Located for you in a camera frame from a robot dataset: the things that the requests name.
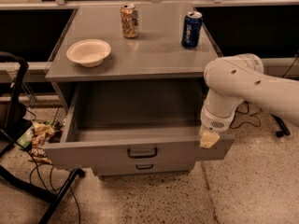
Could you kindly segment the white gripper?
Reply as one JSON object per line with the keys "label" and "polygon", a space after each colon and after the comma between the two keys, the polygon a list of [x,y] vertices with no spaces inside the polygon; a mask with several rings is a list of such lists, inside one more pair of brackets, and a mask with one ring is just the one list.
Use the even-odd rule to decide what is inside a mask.
{"label": "white gripper", "polygon": [[235,111],[242,103],[240,98],[208,91],[201,110],[200,147],[211,148],[219,141],[218,133],[225,132],[230,127]]}

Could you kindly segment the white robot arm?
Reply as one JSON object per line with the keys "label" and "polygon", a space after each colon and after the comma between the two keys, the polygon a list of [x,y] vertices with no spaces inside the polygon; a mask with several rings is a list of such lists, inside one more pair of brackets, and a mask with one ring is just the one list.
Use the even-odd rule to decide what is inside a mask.
{"label": "white robot arm", "polygon": [[220,57],[204,70],[208,93],[201,110],[199,145],[211,148],[228,130],[235,111],[247,101],[299,126],[299,82],[268,76],[254,54]]}

